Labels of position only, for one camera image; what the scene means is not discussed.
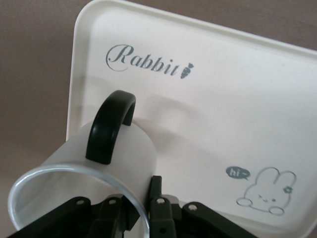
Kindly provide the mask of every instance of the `carrot icon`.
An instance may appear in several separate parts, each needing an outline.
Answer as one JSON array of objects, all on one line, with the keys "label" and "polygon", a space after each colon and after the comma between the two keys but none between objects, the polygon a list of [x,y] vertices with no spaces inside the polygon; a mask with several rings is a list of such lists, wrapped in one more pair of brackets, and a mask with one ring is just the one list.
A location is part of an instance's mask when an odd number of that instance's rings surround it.
[{"label": "carrot icon", "polygon": [[183,69],[183,72],[182,72],[182,75],[180,76],[181,79],[185,78],[187,75],[190,74],[190,69],[193,68],[193,64],[192,63],[189,63],[188,64],[188,67],[185,67]]}]

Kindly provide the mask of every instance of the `screw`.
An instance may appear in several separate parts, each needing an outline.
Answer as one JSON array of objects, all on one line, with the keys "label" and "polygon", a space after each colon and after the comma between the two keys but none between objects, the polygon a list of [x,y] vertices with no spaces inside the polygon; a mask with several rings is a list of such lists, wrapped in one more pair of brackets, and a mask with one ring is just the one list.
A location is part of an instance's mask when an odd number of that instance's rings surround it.
[{"label": "screw", "polygon": [[164,204],[165,203],[165,200],[163,198],[158,198],[157,199],[157,203],[158,204]]},{"label": "screw", "polygon": [[116,202],[117,202],[116,200],[112,199],[109,201],[109,204],[112,205],[112,204],[115,204]]},{"label": "screw", "polygon": [[194,212],[194,211],[196,211],[198,208],[196,207],[196,205],[190,204],[190,205],[188,206],[188,209]]},{"label": "screw", "polygon": [[79,201],[76,202],[76,205],[81,205],[83,203],[84,203],[84,200],[79,200]]}]

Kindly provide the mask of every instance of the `plastic tray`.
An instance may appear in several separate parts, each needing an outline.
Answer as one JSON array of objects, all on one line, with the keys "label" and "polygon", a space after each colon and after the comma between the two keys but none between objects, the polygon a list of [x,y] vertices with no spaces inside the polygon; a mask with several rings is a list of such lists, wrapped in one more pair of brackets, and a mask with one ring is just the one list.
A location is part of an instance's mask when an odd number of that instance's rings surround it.
[{"label": "plastic tray", "polygon": [[136,96],[133,122],[156,146],[163,193],[261,238],[314,228],[316,52],[96,0],[75,25],[67,138],[117,89]]}]

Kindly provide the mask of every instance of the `gray background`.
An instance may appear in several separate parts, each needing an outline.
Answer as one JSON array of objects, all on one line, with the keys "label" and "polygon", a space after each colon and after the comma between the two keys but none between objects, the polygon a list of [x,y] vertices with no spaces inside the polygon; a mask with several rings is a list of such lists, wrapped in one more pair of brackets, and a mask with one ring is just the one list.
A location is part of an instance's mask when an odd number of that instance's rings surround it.
[{"label": "gray background", "polygon": [[[133,1],[317,50],[316,0]],[[0,237],[15,231],[15,180],[65,141],[73,29],[88,2],[0,0]]]}]

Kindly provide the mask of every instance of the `rabbit ear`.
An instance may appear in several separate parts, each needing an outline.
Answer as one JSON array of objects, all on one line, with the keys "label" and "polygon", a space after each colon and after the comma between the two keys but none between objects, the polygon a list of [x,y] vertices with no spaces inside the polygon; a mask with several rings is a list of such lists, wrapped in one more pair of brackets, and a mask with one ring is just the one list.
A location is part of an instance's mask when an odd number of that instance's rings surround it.
[{"label": "rabbit ear", "polygon": [[274,184],[281,188],[289,187],[291,188],[296,181],[296,175],[290,171],[281,172],[280,175],[276,178]]},{"label": "rabbit ear", "polygon": [[269,167],[262,169],[256,178],[256,184],[274,183],[279,176],[279,171],[276,168]]}]

